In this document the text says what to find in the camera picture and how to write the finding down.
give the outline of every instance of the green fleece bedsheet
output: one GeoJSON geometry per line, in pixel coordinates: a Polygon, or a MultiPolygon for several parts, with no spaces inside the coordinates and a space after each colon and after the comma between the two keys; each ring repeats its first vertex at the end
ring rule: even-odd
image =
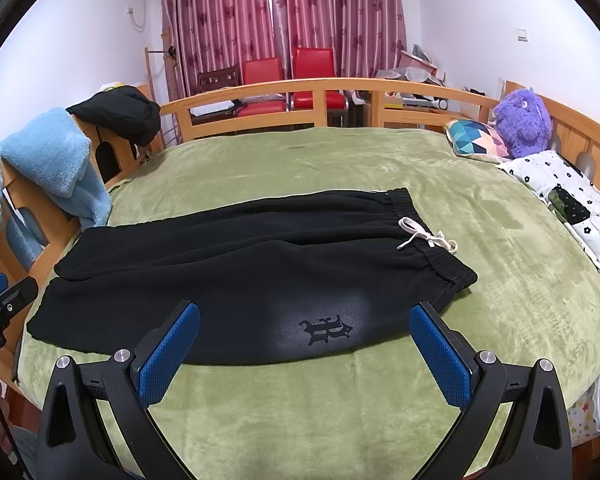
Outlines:
{"type": "MultiPolygon", "coordinates": [[[[114,190],[109,224],[266,196],[400,186],[478,273],[446,323],[503,362],[551,359],[572,404],[600,373],[600,275],[525,186],[494,164],[457,158],[440,134],[312,128],[196,140],[158,154],[114,190]]],[[[19,375],[38,406],[63,354],[101,358],[25,332],[19,375]]],[[[214,480],[407,479],[458,415],[408,336],[290,364],[184,365],[150,411],[191,471],[214,480]]],[[[506,413],[472,469],[486,464],[506,413]]],[[[107,406],[104,417],[123,463],[135,468],[107,406]]]]}

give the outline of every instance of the wooden bed frame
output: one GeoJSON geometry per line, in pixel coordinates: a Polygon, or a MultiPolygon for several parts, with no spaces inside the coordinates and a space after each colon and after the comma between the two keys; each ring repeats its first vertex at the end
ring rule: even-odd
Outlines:
{"type": "MultiPolygon", "coordinates": [[[[507,82],[505,93],[520,88],[515,83],[507,82]]],[[[423,126],[440,127],[453,117],[462,117],[460,114],[440,114],[435,110],[394,110],[384,108],[385,92],[408,92],[415,94],[434,95],[448,100],[457,100],[479,106],[479,119],[486,122],[491,109],[498,104],[498,100],[484,97],[478,94],[468,93],[461,90],[442,88],[421,83],[403,81],[367,79],[367,78],[325,78],[287,80],[279,82],[268,82],[254,85],[225,88],[198,94],[193,97],[171,102],[161,108],[161,115],[174,114],[177,117],[183,142],[228,132],[238,132],[251,128],[267,128],[288,124],[313,123],[315,126],[327,125],[326,94],[327,90],[367,90],[371,92],[370,125],[383,127],[385,123],[418,124],[423,126]],[[278,112],[243,118],[233,118],[216,121],[213,123],[199,124],[193,126],[189,109],[220,101],[239,99],[248,96],[263,94],[286,93],[296,91],[311,91],[314,98],[312,110],[294,110],[278,112]]],[[[549,98],[543,98],[549,114],[554,123],[554,133],[559,137],[562,155],[576,162],[580,153],[589,153],[597,171],[593,177],[594,184],[600,189],[600,124],[583,114],[565,105],[557,103],[549,98]]],[[[135,170],[141,163],[142,157],[134,159],[129,143],[117,137],[112,132],[98,128],[92,124],[76,120],[80,129],[91,139],[91,160],[94,167],[98,167],[95,158],[95,150],[101,142],[108,142],[116,155],[120,173],[106,182],[107,189],[125,178],[135,170]]],[[[164,144],[157,138],[152,143],[152,150],[163,149],[164,144]]],[[[33,276],[42,285],[52,267],[59,259],[62,250],[69,240],[78,232],[77,219],[67,219],[46,194],[30,180],[21,176],[7,163],[2,163],[2,177],[4,187],[10,195],[16,208],[26,207],[35,216],[42,232],[48,240],[42,254],[30,268],[28,274],[33,276]]],[[[3,203],[3,226],[10,216],[9,209],[3,203]]],[[[24,268],[19,264],[10,250],[6,240],[5,229],[0,231],[0,272],[4,272],[10,284],[27,275],[24,268]]],[[[17,341],[24,329],[24,320],[28,308],[19,313],[12,321],[6,331],[7,345],[0,350],[0,378],[16,388],[11,383],[11,369],[13,366],[13,355],[17,341]]]]}

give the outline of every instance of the embroidered logo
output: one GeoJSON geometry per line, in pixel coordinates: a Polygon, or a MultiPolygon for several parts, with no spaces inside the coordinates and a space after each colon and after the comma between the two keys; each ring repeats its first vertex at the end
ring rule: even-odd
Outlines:
{"type": "Polygon", "coordinates": [[[318,321],[319,323],[315,325],[307,320],[298,323],[298,325],[305,325],[304,332],[311,336],[309,346],[316,341],[328,343],[330,337],[349,337],[349,332],[353,330],[353,327],[343,322],[339,315],[336,316],[336,321],[332,321],[330,317],[321,317],[318,321]]]}

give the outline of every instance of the red chair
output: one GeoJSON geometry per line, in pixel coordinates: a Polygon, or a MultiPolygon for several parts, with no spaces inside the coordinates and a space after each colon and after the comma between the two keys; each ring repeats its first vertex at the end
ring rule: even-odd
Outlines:
{"type": "MultiPolygon", "coordinates": [[[[336,77],[333,67],[332,48],[298,48],[294,49],[294,79],[314,77],[336,77]]],[[[342,118],[342,125],[347,126],[347,98],[335,90],[327,90],[327,110],[342,118]]],[[[294,110],[307,110],[314,107],[312,92],[296,92],[293,94],[291,107],[294,110]]]]}
{"type": "MultiPolygon", "coordinates": [[[[282,81],[283,79],[282,63],[280,63],[279,57],[252,59],[242,64],[242,81],[245,85],[282,81]]],[[[249,103],[244,108],[240,108],[235,116],[248,117],[275,112],[286,112],[286,103],[283,100],[271,99],[249,103]]]]}

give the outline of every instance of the pink curtain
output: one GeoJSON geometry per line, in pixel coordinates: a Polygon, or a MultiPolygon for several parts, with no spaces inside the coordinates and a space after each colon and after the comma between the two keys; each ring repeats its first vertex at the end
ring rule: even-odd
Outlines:
{"type": "Polygon", "coordinates": [[[332,47],[342,77],[393,68],[406,48],[401,0],[273,0],[273,21],[287,77],[295,46],[332,47]]]}
{"type": "Polygon", "coordinates": [[[271,57],[269,0],[162,0],[178,54],[178,93],[196,93],[198,73],[271,57]]]}

